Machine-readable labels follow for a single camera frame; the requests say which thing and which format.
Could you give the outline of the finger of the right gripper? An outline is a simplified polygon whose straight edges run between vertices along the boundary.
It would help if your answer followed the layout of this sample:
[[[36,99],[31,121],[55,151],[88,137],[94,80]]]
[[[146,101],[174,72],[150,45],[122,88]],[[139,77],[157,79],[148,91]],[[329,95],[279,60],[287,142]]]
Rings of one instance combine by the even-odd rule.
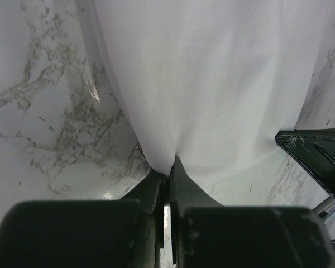
[[[275,142],[335,198],[335,128],[279,131]]]

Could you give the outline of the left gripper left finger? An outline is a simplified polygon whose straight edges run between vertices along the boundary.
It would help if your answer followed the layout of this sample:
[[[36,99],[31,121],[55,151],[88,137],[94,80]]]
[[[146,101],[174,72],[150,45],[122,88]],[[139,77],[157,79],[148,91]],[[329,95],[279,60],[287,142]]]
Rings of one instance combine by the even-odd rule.
[[[118,200],[30,201],[0,225],[0,267],[159,267],[165,177]]]

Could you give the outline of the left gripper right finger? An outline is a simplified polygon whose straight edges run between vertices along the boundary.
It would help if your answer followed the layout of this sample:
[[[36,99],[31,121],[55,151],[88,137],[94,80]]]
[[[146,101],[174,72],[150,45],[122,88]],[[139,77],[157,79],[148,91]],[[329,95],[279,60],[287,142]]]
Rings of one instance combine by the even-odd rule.
[[[335,245],[303,207],[226,207],[175,159],[169,176],[177,267],[335,267]]]

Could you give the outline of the white t shirt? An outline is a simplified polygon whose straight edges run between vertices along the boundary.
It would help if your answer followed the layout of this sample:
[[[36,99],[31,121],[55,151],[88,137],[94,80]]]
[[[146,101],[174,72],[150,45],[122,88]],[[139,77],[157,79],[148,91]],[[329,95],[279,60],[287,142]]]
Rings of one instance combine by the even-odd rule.
[[[335,1],[89,1],[111,88],[149,165],[179,157],[227,204],[277,162]]]

